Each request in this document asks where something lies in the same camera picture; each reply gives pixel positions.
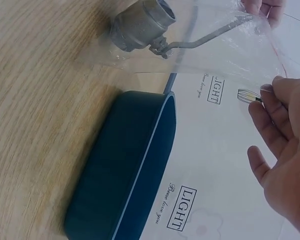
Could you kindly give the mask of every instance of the flower illustration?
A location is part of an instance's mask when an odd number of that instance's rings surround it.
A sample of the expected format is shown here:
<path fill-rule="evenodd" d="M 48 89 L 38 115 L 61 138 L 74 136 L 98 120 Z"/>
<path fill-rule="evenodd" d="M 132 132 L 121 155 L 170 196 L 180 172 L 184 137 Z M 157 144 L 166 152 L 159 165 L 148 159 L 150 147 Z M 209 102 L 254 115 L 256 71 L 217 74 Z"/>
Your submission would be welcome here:
<path fill-rule="evenodd" d="M 186 240 L 220 240 L 219 229 L 222 223 L 222 217 L 218 214 L 198 209 L 190 215 L 183 231 L 179 234 Z"/>

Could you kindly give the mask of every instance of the dark green container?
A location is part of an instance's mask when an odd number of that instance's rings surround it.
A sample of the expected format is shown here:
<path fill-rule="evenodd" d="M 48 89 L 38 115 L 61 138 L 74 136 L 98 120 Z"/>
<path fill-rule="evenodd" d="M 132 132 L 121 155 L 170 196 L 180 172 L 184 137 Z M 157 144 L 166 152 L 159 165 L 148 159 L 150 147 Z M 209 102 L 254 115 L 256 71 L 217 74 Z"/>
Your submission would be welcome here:
<path fill-rule="evenodd" d="M 138 240 L 176 133 L 175 96 L 138 91 L 114 102 L 68 207 L 70 240 Z"/>

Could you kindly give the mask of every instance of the logo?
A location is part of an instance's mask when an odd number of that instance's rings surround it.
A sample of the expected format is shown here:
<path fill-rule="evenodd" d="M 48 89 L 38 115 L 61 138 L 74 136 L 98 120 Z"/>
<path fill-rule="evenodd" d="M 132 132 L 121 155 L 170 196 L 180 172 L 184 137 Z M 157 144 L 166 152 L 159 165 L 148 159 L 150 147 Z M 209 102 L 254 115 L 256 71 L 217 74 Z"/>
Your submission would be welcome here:
<path fill-rule="evenodd" d="M 219 80 L 217 76 L 213 76 L 207 101 L 220 105 L 224 85 L 225 80 Z"/>
<path fill-rule="evenodd" d="M 176 230 L 179 232 L 182 232 L 184 230 L 196 194 L 196 189 L 189 188 L 186 186 L 181 187 L 168 225 L 166 226 L 168 229 Z"/>

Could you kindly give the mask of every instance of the fingernail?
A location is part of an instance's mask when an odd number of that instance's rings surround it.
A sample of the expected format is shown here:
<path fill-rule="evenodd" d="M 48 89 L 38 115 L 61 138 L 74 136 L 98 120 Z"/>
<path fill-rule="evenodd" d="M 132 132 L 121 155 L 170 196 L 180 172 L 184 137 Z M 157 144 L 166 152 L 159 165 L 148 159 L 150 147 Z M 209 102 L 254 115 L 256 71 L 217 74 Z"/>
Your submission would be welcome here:
<path fill-rule="evenodd" d="M 255 5 L 255 4 L 251 5 L 251 14 L 254 14 L 254 15 L 259 14 L 259 7 L 257 5 Z"/>
<path fill-rule="evenodd" d="M 271 84 L 265 84 L 265 85 L 261 86 L 260 90 L 261 91 L 266 91 L 266 92 L 269 92 L 269 93 L 273 93 L 274 92 L 274 87 Z"/>
<path fill-rule="evenodd" d="M 284 77 L 283 76 L 276 76 L 274 79 L 273 79 L 273 81 L 278 81 L 278 80 L 281 80 L 281 79 L 283 79 Z"/>

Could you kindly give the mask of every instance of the light bulb illustration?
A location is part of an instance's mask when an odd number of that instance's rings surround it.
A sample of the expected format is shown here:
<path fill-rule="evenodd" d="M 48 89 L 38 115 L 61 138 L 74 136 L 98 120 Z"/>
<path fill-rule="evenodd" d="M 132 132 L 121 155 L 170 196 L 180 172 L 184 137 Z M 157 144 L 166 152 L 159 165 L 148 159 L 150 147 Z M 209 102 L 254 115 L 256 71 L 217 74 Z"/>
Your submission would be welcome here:
<path fill-rule="evenodd" d="M 254 101 L 258 101 L 260 103 L 263 102 L 259 94 L 247 89 L 239 89 L 237 98 L 238 100 L 246 104 L 250 104 Z"/>

